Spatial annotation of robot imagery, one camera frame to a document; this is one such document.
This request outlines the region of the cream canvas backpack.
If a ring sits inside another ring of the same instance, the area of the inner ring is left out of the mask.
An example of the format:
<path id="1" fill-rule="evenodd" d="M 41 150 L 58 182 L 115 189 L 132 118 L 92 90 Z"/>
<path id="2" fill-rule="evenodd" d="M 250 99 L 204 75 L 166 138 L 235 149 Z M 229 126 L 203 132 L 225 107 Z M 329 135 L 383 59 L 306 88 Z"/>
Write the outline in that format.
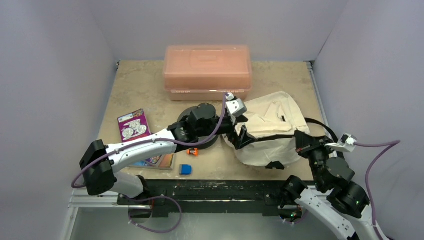
<path id="1" fill-rule="evenodd" d="M 332 134 L 333 131 L 322 122 L 305 117 L 296 101 L 286 92 L 279 91 L 246 101 L 244 116 L 246 123 L 235 129 L 240 133 L 246 127 L 248 134 L 256 138 L 241 149 L 235 149 L 236 159 L 253 167 L 278 168 L 300 160 L 296 153 L 296 130 L 309 134 L 309 124 L 319 125 Z"/>

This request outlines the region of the purple treehouse book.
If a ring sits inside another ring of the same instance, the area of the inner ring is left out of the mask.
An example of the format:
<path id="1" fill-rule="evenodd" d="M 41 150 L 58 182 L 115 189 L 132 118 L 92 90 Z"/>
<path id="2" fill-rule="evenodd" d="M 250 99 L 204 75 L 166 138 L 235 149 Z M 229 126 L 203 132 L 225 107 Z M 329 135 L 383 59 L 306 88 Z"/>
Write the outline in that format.
<path id="1" fill-rule="evenodd" d="M 120 138 L 123 143 L 148 137 L 152 134 L 145 111 L 142 108 L 118 117 L 117 122 L 120 130 Z M 132 166 L 139 168 L 159 168 L 163 158 L 163 155 L 154 156 L 138 161 Z"/>

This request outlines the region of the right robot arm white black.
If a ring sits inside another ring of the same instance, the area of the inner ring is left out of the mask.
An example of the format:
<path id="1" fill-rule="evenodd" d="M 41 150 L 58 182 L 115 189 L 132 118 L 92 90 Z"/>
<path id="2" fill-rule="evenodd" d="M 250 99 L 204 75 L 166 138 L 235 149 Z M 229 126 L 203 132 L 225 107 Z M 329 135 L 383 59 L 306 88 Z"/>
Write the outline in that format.
<path id="1" fill-rule="evenodd" d="M 355 172 L 332 152 L 352 152 L 357 139 L 345 133 L 338 142 L 327 136 L 294 132 L 296 153 L 307 159 L 316 191 L 327 194 L 323 202 L 304 181 L 291 175 L 281 188 L 281 207 L 297 204 L 328 227 L 339 240 L 386 240 L 379 226 L 372 195 L 353 181 Z"/>

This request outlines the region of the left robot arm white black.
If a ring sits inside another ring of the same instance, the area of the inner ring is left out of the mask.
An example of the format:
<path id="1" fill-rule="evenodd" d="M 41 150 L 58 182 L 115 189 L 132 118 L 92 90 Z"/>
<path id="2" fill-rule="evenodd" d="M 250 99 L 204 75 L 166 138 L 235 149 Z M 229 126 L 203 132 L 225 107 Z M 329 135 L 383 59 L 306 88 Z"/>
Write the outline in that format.
<path id="1" fill-rule="evenodd" d="M 86 188 L 90 196 L 111 191 L 142 205 L 149 199 L 144 178 L 122 172 L 122 169 L 152 157 L 183 152 L 220 135 L 226 135 L 235 149 L 242 149 L 257 141 L 244 125 L 248 122 L 246 112 L 240 100 L 224 103 L 220 116 L 213 105 L 202 103 L 180 121 L 147 137 L 109 145 L 101 139 L 95 140 L 79 162 L 78 177 L 83 178 L 81 187 Z"/>

